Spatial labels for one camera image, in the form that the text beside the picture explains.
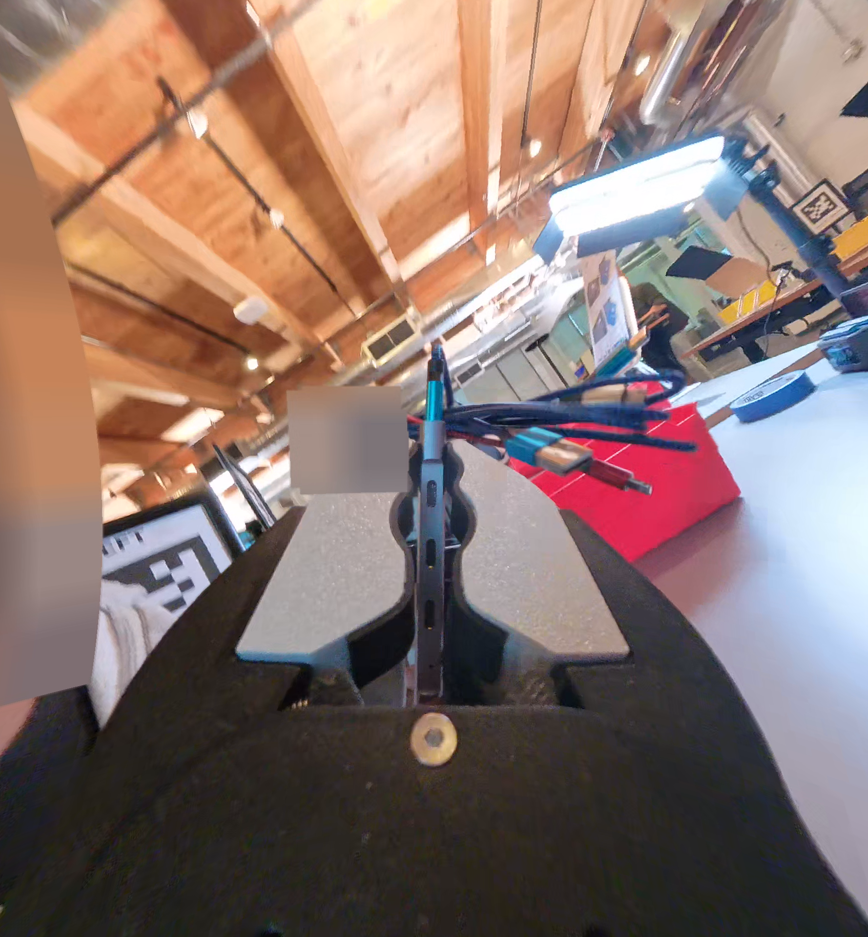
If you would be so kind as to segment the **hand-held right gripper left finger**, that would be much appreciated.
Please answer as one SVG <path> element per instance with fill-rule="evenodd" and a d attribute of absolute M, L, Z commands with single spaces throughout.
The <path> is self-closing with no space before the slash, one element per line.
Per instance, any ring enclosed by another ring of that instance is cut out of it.
<path fill-rule="evenodd" d="M 236 646 L 244 662 L 348 673 L 366 686 L 415 639 L 403 493 L 311 498 Z"/>

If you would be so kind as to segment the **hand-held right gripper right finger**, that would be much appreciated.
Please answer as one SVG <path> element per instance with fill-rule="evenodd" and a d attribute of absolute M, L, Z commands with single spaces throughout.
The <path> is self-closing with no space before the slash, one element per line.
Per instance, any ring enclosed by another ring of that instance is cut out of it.
<path fill-rule="evenodd" d="M 449 445 L 452 560 L 444 638 L 450 702 L 558 705 L 572 669 L 631 649 L 567 522 L 536 486 L 468 442 Z"/>

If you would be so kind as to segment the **grey usb hub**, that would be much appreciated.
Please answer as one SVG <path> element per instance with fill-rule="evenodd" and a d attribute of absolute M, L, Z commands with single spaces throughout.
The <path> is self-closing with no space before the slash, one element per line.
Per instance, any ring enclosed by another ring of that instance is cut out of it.
<path fill-rule="evenodd" d="M 416 511 L 416 698 L 433 704 L 443 694 L 443 649 L 445 631 L 444 550 L 446 511 L 444 504 L 443 453 L 447 362 L 440 346 L 428 360 L 428 379 L 423 419 L 419 430 L 421 463 Z"/>

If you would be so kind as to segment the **red plastic bin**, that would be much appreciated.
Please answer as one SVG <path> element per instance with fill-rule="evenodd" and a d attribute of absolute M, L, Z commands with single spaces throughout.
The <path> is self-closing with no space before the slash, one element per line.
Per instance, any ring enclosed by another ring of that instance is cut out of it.
<path fill-rule="evenodd" d="M 566 473 L 519 447 L 512 467 L 627 560 L 636 560 L 741 495 L 696 404 L 673 403 L 678 382 L 592 382 L 511 406 L 512 431 L 543 428 L 592 460 Z"/>

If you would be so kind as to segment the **blue tape roll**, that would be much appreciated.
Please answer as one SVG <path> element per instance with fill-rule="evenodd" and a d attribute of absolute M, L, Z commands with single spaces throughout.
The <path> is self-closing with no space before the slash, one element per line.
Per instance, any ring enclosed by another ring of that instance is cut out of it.
<path fill-rule="evenodd" d="M 732 400 L 729 409 L 741 423 L 756 423 L 800 404 L 815 390 L 815 381 L 805 370 L 789 372 L 764 381 Z"/>

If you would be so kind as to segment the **wooden workbench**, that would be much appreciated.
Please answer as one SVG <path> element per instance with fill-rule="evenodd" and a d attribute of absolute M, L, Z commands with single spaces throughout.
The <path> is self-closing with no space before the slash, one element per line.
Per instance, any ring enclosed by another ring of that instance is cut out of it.
<path fill-rule="evenodd" d="M 841 260 L 839 269 L 850 281 L 861 278 L 868 271 L 868 245 L 856 254 Z M 724 354 L 728 345 L 745 337 L 745 331 L 756 323 L 771 325 L 773 318 L 781 309 L 809 295 L 815 297 L 820 293 L 830 297 L 826 287 L 817 279 L 800 282 L 797 279 L 788 278 L 785 286 L 780 288 L 763 285 L 752 289 L 721 310 L 722 327 L 718 331 L 682 351 L 680 358 L 686 361 L 704 353 L 708 353 L 709 357 Z"/>

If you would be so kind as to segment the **bright light panel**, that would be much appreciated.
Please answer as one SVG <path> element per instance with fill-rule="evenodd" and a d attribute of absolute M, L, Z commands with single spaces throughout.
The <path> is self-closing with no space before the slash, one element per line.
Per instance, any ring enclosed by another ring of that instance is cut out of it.
<path fill-rule="evenodd" d="M 748 190 L 746 145 L 740 135 L 688 138 L 555 187 L 534 253 L 550 264 L 573 238 L 587 257 L 673 235 L 686 227 L 685 207 L 700 201 L 731 217 Z"/>

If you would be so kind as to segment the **black electronic device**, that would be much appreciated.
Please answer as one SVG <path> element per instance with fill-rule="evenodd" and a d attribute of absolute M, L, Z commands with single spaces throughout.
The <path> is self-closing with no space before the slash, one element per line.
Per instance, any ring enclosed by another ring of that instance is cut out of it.
<path fill-rule="evenodd" d="M 868 371 L 868 316 L 844 322 L 822 334 L 816 343 L 839 374 Z"/>

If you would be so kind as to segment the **black light stand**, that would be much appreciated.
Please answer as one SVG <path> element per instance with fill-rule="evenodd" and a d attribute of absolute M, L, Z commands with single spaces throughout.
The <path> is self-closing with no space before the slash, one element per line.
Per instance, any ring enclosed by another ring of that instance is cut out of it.
<path fill-rule="evenodd" d="M 824 233 L 812 229 L 784 205 L 775 190 L 782 181 L 777 162 L 768 155 L 768 145 L 748 154 L 747 140 L 733 135 L 725 138 L 723 159 L 730 170 L 746 184 L 747 192 L 785 235 L 815 279 L 833 299 L 840 301 L 853 287 L 840 271 L 833 243 Z"/>

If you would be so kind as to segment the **black white marker tag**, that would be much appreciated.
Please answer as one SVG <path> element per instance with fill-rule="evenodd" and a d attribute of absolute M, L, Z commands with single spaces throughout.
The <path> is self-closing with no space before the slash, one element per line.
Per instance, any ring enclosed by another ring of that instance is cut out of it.
<path fill-rule="evenodd" d="M 843 192 L 826 178 L 792 203 L 790 211 L 813 236 L 836 228 L 852 215 Z"/>

